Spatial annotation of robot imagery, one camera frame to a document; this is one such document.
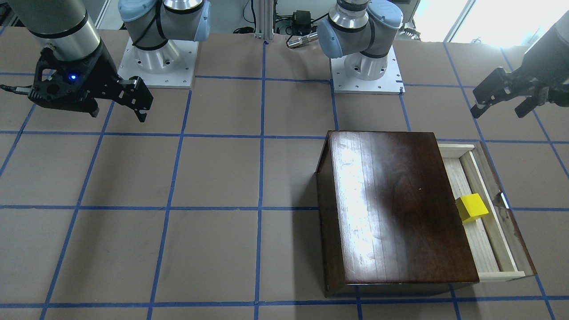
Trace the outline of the light wooden drawer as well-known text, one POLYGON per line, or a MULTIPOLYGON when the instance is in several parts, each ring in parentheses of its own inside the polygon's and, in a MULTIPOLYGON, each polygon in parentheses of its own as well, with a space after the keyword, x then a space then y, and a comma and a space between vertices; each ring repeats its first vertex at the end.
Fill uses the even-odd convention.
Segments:
POLYGON ((489 210, 487 215, 463 225, 480 281, 535 276, 537 270, 504 199, 486 147, 481 142, 438 146, 455 197, 478 194, 489 210))

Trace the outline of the dark wooden drawer cabinet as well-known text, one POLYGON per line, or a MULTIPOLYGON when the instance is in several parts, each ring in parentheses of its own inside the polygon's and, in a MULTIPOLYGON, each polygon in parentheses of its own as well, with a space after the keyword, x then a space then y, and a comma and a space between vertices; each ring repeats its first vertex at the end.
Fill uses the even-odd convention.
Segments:
POLYGON ((325 296, 480 281, 433 133, 330 130, 315 176, 325 296))

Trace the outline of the aluminium frame post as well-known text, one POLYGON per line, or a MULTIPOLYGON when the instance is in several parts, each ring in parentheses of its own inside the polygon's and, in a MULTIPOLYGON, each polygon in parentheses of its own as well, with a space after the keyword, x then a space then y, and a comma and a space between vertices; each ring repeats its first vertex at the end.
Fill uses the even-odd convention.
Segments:
POLYGON ((274 39, 274 10, 275 0, 252 0, 252 13, 254 13, 254 35, 269 44, 274 39))

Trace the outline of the yellow block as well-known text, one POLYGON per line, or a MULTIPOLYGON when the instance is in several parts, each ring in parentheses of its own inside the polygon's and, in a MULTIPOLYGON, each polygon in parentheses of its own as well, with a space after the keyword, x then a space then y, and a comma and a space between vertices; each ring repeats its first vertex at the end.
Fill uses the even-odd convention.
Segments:
POLYGON ((455 204, 461 222, 464 224, 480 219, 489 213, 488 207, 478 193, 460 196, 455 200, 455 204))

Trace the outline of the black power supply box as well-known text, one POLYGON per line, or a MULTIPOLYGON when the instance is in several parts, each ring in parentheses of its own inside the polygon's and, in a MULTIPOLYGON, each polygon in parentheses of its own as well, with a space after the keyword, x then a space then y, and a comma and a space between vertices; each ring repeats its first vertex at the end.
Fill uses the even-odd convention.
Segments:
POLYGON ((291 28, 293 32, 305 32, 311 28, 311 12, 306 10, 296 10, 292 14, 291 28))

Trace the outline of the silver cylindrical connector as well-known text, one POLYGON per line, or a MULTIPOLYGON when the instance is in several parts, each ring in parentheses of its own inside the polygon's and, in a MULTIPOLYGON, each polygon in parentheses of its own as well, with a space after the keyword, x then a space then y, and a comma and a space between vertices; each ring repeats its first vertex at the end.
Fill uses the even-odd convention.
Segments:
POLYGON ((315 42, 317 39, 318 39, 318 34, 315 32, 315 33, 300 36, 297 39, 290 39, 286 42, 286 45, 290 49, 296 49, 296 48, 299 48, 303 45, 307 45, 311 42, 315 42))

